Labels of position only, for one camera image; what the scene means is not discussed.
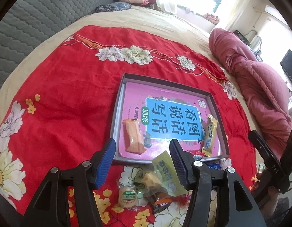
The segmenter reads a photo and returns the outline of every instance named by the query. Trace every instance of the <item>beige bed sheet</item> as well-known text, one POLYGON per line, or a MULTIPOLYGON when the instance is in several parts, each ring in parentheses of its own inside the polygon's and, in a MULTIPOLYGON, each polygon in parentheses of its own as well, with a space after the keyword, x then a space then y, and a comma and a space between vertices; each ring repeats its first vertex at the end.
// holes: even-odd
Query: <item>beige bed sheet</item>
MULTIPOLYGON (((67 37, 86 25, 97 25, 102 27, 128 27, 146 31, 151 34, 182 43, 195 52, 201 53, 218 63, 208 47, 209 34, 201 31, 184 19, 136 6, 133 6, 130 10, 122 12, 117 11, 92 14, 81 18, 77 22, 40 44, 10 74, 0 89, 0 123, 9 108, 13 97, 30 73, 32 73, 36 67, 44 61, 67 37)), ((256 129, 259 131, 258 124, 253 115, 250 113, 234 77, 231 76, 225 69, 223 69, 223 71, 238 90, 238 100, 247 115, 251 130, 256 129)))

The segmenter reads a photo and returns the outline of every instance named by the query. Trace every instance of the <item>pink quilt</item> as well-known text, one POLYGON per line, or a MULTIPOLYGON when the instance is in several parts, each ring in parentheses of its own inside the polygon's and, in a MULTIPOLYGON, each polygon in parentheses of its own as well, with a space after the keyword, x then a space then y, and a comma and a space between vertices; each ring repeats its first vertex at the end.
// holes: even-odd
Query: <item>pink quilt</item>
POLYGON ((280 158, 292 129, 286 83, 272 67, 258 62, 249 48, 232 32, 214 29, 209 38, 209 48, 236 78, 266 142, 280 158))

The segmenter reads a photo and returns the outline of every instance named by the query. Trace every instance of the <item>gray headboard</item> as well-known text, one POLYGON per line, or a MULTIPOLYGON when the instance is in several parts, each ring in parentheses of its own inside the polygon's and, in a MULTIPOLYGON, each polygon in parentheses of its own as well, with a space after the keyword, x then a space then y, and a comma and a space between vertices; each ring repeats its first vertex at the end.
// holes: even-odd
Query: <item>gray headboard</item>
POLYGON ((18 0, 0 22, 0 88, 39 44, 113 0, 18 0))

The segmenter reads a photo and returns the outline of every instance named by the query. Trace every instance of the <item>television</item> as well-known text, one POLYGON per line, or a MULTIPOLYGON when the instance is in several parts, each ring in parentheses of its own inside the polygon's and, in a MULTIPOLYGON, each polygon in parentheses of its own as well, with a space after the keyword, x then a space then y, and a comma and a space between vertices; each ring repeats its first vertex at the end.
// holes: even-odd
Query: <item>television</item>
POLYGON ((292 51, 288 50, 285 57, 282 59, 280 65, 282 66, 285 74, 288 76, 292 83, 292 51))

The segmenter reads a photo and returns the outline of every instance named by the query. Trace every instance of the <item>silver screw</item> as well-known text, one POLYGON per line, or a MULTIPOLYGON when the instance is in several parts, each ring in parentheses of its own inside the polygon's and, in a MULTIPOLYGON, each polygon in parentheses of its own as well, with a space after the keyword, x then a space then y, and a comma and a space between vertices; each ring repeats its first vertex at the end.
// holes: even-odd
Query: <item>silver screw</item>
POLYGON ((90 164, 91 164, 90 161, 86 160, 86 161, 83 161, 82 166, 89 167, 90 164))
POLYGON ((197 167, 201 167, 203 165, 203 163, 201 161, 195 161, 194 165, 197 167))
POLYGON ((228 167, 227 171, 230 173, 235 173, 235 169, 233 167, 228 167))
POLYGON ((56 173, 58 171, 58 168, 57 167, 53 167, 50 169, 50 172, 51 173, 56 173))

